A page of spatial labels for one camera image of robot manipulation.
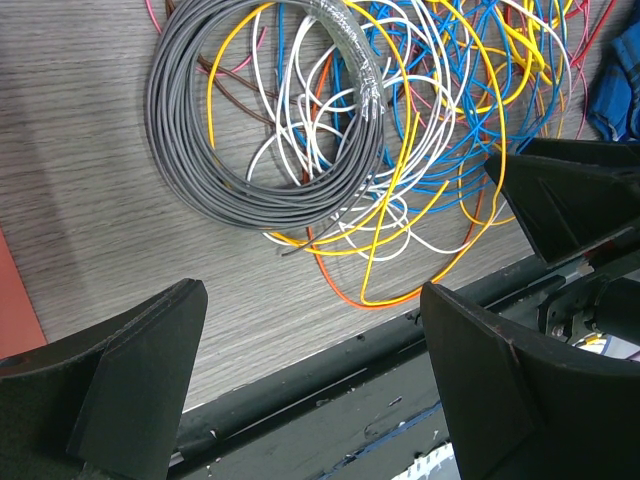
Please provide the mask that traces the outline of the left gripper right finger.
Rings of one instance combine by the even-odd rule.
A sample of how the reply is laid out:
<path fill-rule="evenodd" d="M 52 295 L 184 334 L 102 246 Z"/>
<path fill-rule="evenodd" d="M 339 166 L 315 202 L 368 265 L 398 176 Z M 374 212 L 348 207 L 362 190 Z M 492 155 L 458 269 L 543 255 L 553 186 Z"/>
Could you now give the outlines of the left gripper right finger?
<path fill-rule="evenodd" d="M 426 283 L 421 316 L 464 479 L 636 479 L 639 365 Z"/>

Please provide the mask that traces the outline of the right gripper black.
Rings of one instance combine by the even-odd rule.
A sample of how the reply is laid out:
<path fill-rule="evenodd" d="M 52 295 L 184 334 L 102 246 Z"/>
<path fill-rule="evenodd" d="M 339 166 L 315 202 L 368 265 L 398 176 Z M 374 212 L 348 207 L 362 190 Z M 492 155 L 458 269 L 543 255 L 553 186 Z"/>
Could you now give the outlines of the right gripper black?
<path fill-rule="evenodd" d="M 572 259 L 639 227 L 639 144 L 536 138 L 484 165 L 535 254 Z M 542 277 L 541 333 L 572 346 L 589 336 L 639 343 L 639 252 L 573 260 Z"/>

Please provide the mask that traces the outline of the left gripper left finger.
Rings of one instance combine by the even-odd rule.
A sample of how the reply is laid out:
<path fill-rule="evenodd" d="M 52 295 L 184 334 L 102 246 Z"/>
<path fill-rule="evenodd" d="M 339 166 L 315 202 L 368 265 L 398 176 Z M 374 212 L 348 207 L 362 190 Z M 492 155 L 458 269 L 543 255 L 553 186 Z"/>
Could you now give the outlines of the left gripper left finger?
<path fill-rule="evenodd" d="M 203 282 L 183 279 L 3 359 L 2 478 L 165 478 L 207 304 Z"/>

